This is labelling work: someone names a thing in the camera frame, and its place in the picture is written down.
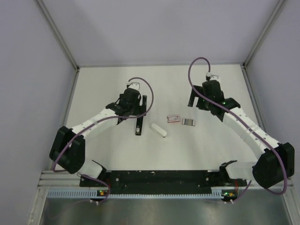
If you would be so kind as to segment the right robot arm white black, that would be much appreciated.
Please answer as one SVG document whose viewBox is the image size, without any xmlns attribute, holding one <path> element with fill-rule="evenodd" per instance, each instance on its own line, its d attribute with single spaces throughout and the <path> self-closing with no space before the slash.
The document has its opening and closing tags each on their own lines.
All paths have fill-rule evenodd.
<svg viewBox="0 0 300 225">
<path fill-rule="evenodd" d="M 235 180 L 255 181 L 271 191 L 279 183 L 286 192 L 288 179 L 294 175 L 295 149 L 289 143 L 281 143 L 264 132 L 243 111 L 233 98 L 225 98 L 217 80 L 206 81 L 202 86 L 191 86 L 188 106 L 192 107 L 198 97 L 197 108 L 208 111 L 226 124 L 251 149 L 256 161 L 231 160 L 220 166 L 219 181 L 231 185 Z"/>
</svg>

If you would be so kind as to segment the black stapler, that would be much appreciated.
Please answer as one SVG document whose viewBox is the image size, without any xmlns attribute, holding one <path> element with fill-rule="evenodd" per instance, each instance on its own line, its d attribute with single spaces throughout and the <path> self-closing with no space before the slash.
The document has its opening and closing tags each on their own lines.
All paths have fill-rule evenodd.
<svg viewBox="0 0 300 225">
<path fill-rule="evenodd" d="M 141 115 L 141 105 L 134 111 L 134 116 Z M 135 127 L 135 135 L 141 136 L 142 135 L 142 127 L 143 127 L 143 116 L 136 119 L 136 127 Z"/>
</svg>

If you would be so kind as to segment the staple box tray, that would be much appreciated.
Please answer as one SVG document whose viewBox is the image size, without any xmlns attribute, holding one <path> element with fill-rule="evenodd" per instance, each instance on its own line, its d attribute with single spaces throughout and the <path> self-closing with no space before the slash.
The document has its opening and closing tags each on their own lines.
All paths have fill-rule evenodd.
<svg viewBox="0 0 300 225">
<path fill-rule="evenodd" d="M 195 120 L 183 118 L 182 119 L 182 125 L 193 126 L 194 127 L 195 126 Z"/>
</svg>

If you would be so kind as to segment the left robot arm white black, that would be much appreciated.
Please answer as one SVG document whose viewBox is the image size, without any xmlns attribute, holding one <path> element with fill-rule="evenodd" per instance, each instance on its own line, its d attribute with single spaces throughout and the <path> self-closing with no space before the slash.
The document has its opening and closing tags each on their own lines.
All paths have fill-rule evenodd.
<svg viewBox="0 0 300 225">
<path fill-rule="evenodd" d="M 96 186 L 103 185 L 106 182 L 106 169 L 86 157 L 87 143 L 129 116 L 145 114 L 146 107 L 147 96 L 142 96 L 138 90 L 128 87 L 116 102 L 108 104 L 91 119 L 72 128 L 59 128 L 49 154 L 50 159 L 70 174 L 84 174 Z"/>
</svg>

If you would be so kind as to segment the white stapler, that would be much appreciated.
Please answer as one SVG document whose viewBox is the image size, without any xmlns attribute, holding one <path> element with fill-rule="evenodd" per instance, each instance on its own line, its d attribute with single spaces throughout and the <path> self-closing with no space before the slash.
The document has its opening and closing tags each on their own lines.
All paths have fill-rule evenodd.
<svg viewBox="0 0 300 225">
<path fill-rule="evenodd" d="M 155 131 L 157 134 L 159 134 L 162 138 L 167 137 L 167 132 L 163 128 L 161 128 L 159 125 L 152 123 L 151 128 L 153 131 Z"/>
</svg>

